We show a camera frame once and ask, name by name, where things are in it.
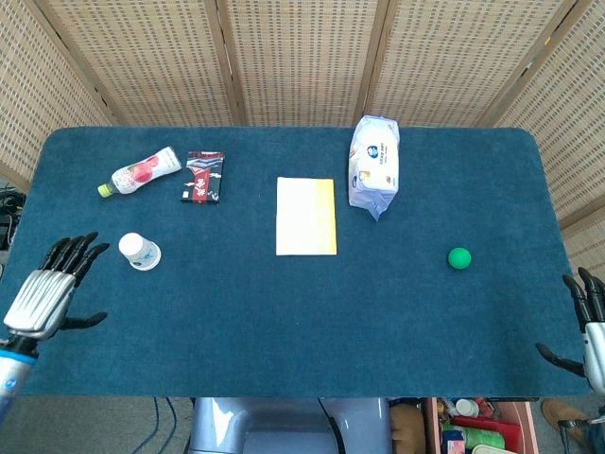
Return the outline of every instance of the black robotic finger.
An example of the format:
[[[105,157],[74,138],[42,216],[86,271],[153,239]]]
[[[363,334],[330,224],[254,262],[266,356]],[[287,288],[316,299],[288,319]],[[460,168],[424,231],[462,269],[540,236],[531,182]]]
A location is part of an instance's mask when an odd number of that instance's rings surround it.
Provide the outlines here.
[[[69,241],[67,241],[60,249],[57,257],[53,261],[50,266],[50,270],[57,271],[60,270],[63,264],[65,263],[65,259],[67,256],[74,250],[78,242],[82,239],[82,236],[76,236]]]
[[[552,353],[543,343],[536,343],[536,348],[540,352],[540,355],[553,366],[561,367],[565,371],[584,377],[584,365],[581,362],[574,361],[573,359],[561,358]]]
[[[59,241],[52,245],[48,253],[46,253],[46,257],[44,258],[44,262],[42,263],[40,270],[50,270],[52,263],[57,258],[57,254],[67,242],[69,242],[69,238],[66,237],[61,238]]]
[[[74,285],[74,287],[79,286],[80,282],[82,282],[82,279],[84,278],[84,276],[86,275],[88,270],[93,265],[93,262],[95,261],[95,259],[101,253],[107,251],[107,248],[109,248],[109,247],[110,247],[109,243],[98,244],[98,245],[94,246],[89,252],[87,252],[82,257],[79,264],[74,269],[74,272],[72,272],[72,274],[74,274],[74,276],[76,276],[76,284]]]
[[[603,281],[601,281],[598,277],[593,276],[593,280],[596,282],[596,284],[598,285],[598,289],[601,290],[601,294],[603,295],[603,298],[605,299],[605,284],[603,284]]]
[[[59,329],[86,329],[97,326],[107,318],[107,312],[97,312],[88,319],[76,319],[72,317],[65,317],[63,322],[60,324]]]
[[[74,247],[73,251],[69,254],[67,259],[65,260],[65,264],[61,267],[61,271],[63,272],[72,272],[76,266],[79,264],[80,260],[84,253],[86,253],[86,249],[89,244],[91,244],[95,238],[98,236],[97,232],[92,232],[87,236],[84,236]]]
[[[578,274],[581,280],[584,282],[586,288],[586,298],[588,300],[588,306],[591,308],[592,313],[595,315],[596,322],[605,322],[605,307],[603,305],[603,293],[596,281],[595,277],[591,275],[585,268],[578,268]]]
[[[571,297],[574,300],[574,309],[576,310],[576,317],[578,318],[579,331],[581,333],[586,332],[586,324],[593,322],[593,315],[591,313],[586,296],[581,287],[574,281],[574,278],[568,275],[563,276],[563,282],[569,288]]]

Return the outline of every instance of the wicker screen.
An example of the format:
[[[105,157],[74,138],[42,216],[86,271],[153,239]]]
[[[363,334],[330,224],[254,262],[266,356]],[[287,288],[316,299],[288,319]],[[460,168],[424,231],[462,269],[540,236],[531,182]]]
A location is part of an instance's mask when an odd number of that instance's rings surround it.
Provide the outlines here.
[[[25,191],[50,132],[112,122],[33,11],[0,2],[0,173]]]
[[[528,129],[559,218],[605,194],[605,1],[594,1],[498,122]]]
[[[400,1],[366,112],[474,125],[561,2]]]
[[[574,272],[584,267],[605,280],[605,219],[568,237],[565,247]]]
[[[125,123],[230,125],[201,0],[42,0]]]
[[[227,0],[251,125],[352,125],[376,0]]]

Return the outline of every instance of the jeans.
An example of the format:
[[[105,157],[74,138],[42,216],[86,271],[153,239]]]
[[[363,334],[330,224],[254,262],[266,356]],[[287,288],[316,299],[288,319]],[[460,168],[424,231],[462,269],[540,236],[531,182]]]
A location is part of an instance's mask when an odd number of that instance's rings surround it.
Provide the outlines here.
[[[605,424],[594,424],[584,430],[584,440],[594,454],[605,454]]]

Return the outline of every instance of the bottle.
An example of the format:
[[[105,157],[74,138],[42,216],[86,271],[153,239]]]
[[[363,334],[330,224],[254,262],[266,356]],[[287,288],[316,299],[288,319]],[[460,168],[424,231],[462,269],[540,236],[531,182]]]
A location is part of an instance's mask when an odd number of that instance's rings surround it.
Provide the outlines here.
[[[172,147],[162,148],[147,159],[130,166],[117,169],[108,183],[98,187],[101,197],[111,194],[130,194],[142,185],[168,173],[181,170],[179,158]]]
[[[495,430],[484,430],[482,428],[462,428],[460,426],[452,426],[444,424],[443,430],[459,430],[464,437],[464,444],[467,449],[473,449],[477,445],[487,445],[504,449],[504,437],[500,432]]]

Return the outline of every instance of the white plastic package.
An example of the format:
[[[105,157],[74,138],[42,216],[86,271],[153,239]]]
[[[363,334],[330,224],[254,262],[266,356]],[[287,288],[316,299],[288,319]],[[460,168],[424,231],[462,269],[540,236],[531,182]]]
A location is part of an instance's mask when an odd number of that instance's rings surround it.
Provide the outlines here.
[[[365,208],[378,220],[398,190],[397,122],[365,115],[355,128],[349,150],[349,204]]]

